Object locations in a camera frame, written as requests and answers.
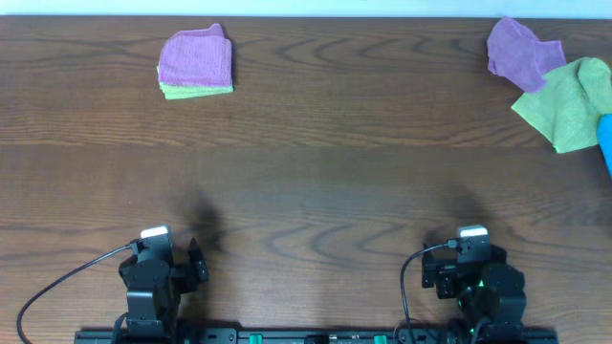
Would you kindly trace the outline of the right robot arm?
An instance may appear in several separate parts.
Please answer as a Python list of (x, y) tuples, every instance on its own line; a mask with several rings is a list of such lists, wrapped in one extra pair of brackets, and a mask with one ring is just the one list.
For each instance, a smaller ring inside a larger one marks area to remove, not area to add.
[(525, 277), (507, 263), (505, 249), (471, 241), (454, 259), (437, 259), (429, 247), (422, 259), (422, 286), (440, 299), (454, 299), (462, 320), (448, 323), (444, 343), (525, 343), (522, 316)]

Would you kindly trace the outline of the purple microfiber cloth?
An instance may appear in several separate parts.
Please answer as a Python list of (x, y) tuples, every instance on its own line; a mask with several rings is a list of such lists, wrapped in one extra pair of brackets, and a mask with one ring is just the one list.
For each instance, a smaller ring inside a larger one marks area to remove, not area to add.
[(489, 71), (525, 93), (540, 91), (547, 84), (544, 76), (566, 64), (560, 41), (540, 41), (528, 27), (508, 16), (493, 26), (487, 50)]

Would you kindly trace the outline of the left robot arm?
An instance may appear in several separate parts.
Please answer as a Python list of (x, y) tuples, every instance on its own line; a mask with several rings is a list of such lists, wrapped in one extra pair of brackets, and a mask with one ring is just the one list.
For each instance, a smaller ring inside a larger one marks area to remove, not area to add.
[(182, 252), (183, 260), (175, 262), (167, 235), (137, 239), (129, 247), (132, 255), (119, 267), (128, 307), (122, 338), (131, 343), (174, 343), (182, 296), (209, 278), (204, 254), (192, 239)]

